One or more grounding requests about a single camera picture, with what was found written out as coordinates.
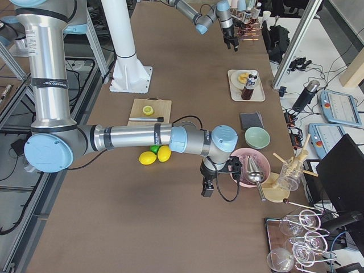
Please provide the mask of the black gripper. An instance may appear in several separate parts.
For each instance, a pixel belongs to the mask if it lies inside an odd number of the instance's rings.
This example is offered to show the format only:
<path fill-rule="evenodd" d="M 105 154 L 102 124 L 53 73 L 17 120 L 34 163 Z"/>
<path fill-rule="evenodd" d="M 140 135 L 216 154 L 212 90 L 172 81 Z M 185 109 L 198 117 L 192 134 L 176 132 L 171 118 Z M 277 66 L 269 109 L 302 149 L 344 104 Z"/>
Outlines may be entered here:
<path fill-rule="evenodd" d="M 202 197 L 211 197 L 214 192 L 213 180 L 218 184 L 217 164 L 211 158 L 204 158 L 200 165 L 202 179 Z"/>
<path fill-rule="evenodd" d="M 227 48 L 231 49 L 231 44 L 233 44 L 234 51 L 238 51 L 238 38 L 235 36 L 234 27 L 222 28 L 224 43 L 226 43 Z"/>

